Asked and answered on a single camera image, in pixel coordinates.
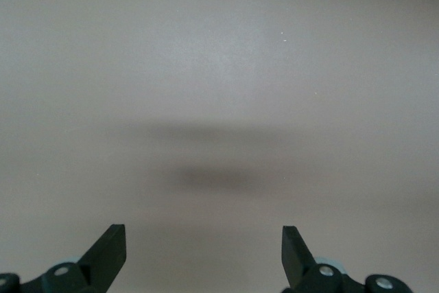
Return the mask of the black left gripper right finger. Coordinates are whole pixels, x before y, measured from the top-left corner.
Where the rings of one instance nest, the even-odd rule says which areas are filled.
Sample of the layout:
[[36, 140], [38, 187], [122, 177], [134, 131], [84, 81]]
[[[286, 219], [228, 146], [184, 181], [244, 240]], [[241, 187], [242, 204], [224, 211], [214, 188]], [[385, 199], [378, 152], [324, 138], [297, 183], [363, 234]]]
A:
[[302, 293], [410, 293], [412, 289], [402, 280], [372, 274], [363, 283], [353, 280], [344, 270], [325, 261], [316, 261], [295, 226], [282, 231], [281, 261], [289, 287], [285, 292]]

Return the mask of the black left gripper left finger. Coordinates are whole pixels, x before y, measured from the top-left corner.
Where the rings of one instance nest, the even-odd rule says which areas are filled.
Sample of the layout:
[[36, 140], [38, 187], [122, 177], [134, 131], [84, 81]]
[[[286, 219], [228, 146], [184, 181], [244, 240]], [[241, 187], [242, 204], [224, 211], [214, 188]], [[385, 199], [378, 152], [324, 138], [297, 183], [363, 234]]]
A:
[[2, 273], [1, 291], [107, 292], [126, 262], [126, 256], [126, 227], [112, 224], [78, 261], [59, 263], [26, 283], [15, 273]]

